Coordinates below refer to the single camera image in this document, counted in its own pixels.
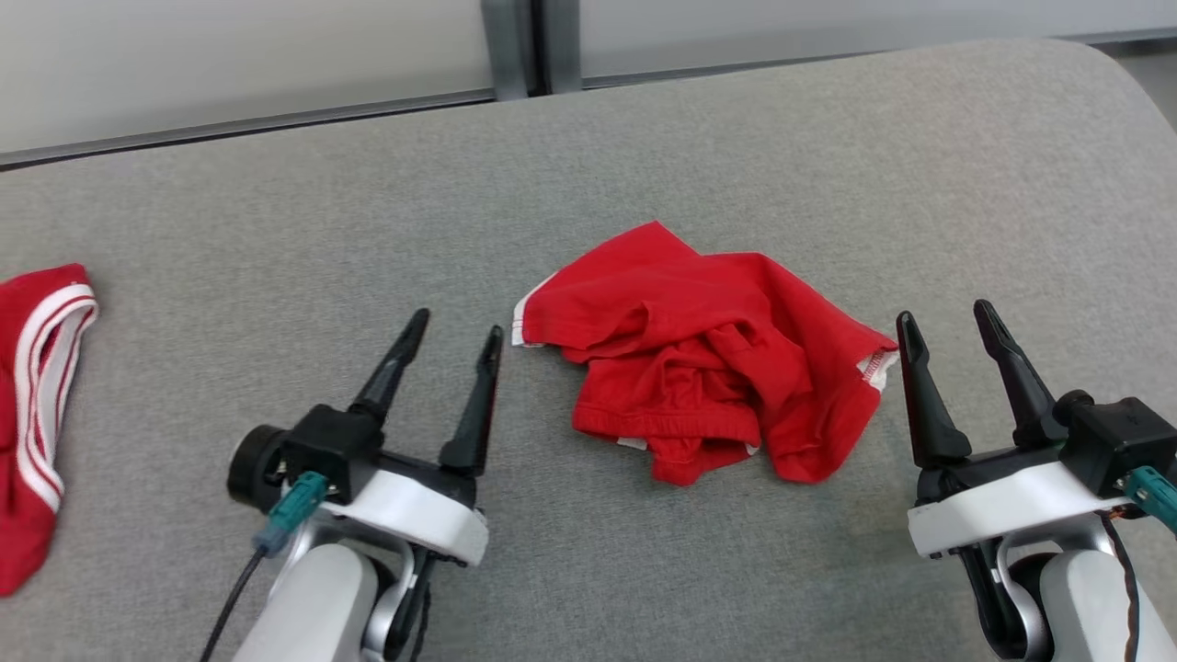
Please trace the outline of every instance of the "white wall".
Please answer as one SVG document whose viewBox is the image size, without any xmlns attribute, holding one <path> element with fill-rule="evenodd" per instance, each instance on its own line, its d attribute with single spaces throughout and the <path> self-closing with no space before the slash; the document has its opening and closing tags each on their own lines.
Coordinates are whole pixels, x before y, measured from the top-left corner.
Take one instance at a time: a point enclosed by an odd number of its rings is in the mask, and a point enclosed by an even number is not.
<svg viewBox="0 0 1177 662">
<path fill-rule="evenodd" d="M 585 77 L 1177 27 L 1177 0 L 581 0 Z"/>
<path fill-rule="evenodd" d="M 477 0 L 0 0 L 0 152 L 488 87 Z"/>
</svg>

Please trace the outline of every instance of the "black cable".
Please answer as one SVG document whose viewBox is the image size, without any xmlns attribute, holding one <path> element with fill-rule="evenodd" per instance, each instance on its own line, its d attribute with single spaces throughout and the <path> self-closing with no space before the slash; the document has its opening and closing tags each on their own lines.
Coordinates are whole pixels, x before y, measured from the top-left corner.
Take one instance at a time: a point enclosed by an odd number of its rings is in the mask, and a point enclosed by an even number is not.
<svg viewBox="0 0 1177 662">
<path fill-rule="evenodd" d="M 430 588 L 425 587 L 425 598 L 421 600 L 421 624 L 417 627 L 417 640 L 413 641 L 413 651 L 408 655 L 408 662 L 417 662 L 417 656 L 421 654 L 425 646 L 425 630 L 430 627 Z"/>
<path fill-rule="evenodd" d="M 241 576 L 237 578 L 237 583 L 233 584 L 233 590 L 230 591 L 228 598 L 225 600 L 225 607 L 221 608 L 221 615 L 217 618 L 217 624 L 213 625 L 213 631 L 208 635 L 208 642 L 205 643 L 205 651 L 200 654 L 200 662 L 208 662 L 213 656 L 213 649 L 217 648 L 217 640 L 220 638 L 221 630 L 225 629 L 225 623 L 228 622 L 228 615 L 233 613 L 233 607 L 237 604 L 237 598 L 241 597 L 241 590 L 245 589 L 246 582 L 253 575 L 253 571 L 258 569 L 258 564 L 261 560 L 266 557 L 266 551 L 259 549 L 253 552 L 250 557 L 250 563 L 246 564 L 245 570 L 241 570 Z"/>
<path fill-rule="evenodd" d="M 1136 570 L 1132 569 L 1128 550 L 1124 549 L 1124 542 L 1119 539 L 1116 527 L 1111 524 L 1111 518 L 1106 514 L 1100 514 L 1099 519 L 1103 521 L 1104 531 L 1108 531 L 1108 537 L 1116 548 L 1116 557 L 1124 568 L 1124 585 L 1128 589 L 1128 643 L 1124 644 L 1124 662 L 1136 662 L 1136 653 L 1141 647 L 1141 594 L 1136 585 Z"/>
</svg>

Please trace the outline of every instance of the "gray upholstered surface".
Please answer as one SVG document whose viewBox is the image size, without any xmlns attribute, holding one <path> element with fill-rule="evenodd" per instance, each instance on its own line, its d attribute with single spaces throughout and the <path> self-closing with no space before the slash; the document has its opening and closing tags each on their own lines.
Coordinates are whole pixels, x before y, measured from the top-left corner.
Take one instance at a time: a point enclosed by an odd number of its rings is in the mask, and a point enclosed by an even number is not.
<svg viewBox="0 0 1177 662">
<path fill-rule="evenodd" d="M 0 603 L 5 660 L 193 658 L 261 518 L 237 439 L 344 402 L 434 310 L 391 444 L 452 431 L 471 362 L 533 284 L 659 218 L 760 250 L 853 316 L 912 309 L 975 445 L 1009 413 L 991 298 L 1056 392 L 1177 417 L 1177 137 L 1111 60 L 999 41 L 365 120 L 0 176 L 0 271 L 80 260 L 102 316 L 62 442 L 53 554 Z M 964 571 L 915 555 L 902 390 L 825 484 L 766 461 L 691 489 L 572 432 L 580 373 L 506 355 L 478 569 L 445 568 L 425 660 L 989 660 Z M 1177 551 L 1124 525 L 1177 627 Z M 222 651 L 246 631 L 255 578 Z"/>
</svg>

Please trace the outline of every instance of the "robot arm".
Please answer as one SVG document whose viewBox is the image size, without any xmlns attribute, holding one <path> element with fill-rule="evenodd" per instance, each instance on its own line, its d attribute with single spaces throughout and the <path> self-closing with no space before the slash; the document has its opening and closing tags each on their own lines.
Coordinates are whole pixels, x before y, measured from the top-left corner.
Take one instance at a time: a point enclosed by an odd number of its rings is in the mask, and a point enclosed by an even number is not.
<svg viewBox="0 0 1177 662">
<path fill-rule="evenodd" d="M 1135 398 L 1095 405 L 1072 391 L 1056 402 L 993 306 L 978 300 L 973 315 L 1016 424 L 1012 448 L 982 455 L 949 416 L 915 317 L 897 319 L 920 468 L 907 512 L 916 550 L 960 558 L 982 630 L 1003 660 L 1177 660 L 1109 521 L 1144 515 L 1125 482 L 1142 468 L 1168 472 L 1177 430 Z M 1043 542 L 1062 552 L 1011 558 Z"/>
<path fill-rule="evenodd" d="M 262 512 L 299 476 L 326 478 L 326 499 L 299 527 L 270 600 L 234 660 L 398 660 L 419 653 L 437 563 L 478 565 L 490 537 L 476 508 L 486 468 L 503 330 L 476 364 L 474 388 L 437 463 L 383 449 L 381 426 L 428 323 L 421 309 L 346 411 L 314 406 L 294 428 L 261 425 L 241 442 L 230 495 Z M 339 544 L 393 552 L 394 567 Z"/>
</svg>

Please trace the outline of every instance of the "red and white cloth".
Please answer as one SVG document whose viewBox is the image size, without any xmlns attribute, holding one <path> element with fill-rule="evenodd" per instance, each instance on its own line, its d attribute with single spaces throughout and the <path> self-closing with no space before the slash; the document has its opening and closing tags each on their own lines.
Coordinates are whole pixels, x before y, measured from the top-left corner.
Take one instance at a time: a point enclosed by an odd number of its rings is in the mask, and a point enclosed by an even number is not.
<svg viewBox="0 0 1177 662">
<path fill-rule="evenodd" d="M 0 596 L 49 551 L 64 488 L 53 470 L 82 331 L 98 306 L 81 265 L 0 284 Z"/>
<path fill-rule="evenodd" d="M 678 485 L 754 454 L 827 478 L 879 404 L 898 346 L 760 253 L 700 256 L 654 221 L 605 241 L 516 306 L 512 344 L 588 372 L 572 426 L 649 450 Z"/>
</svg>

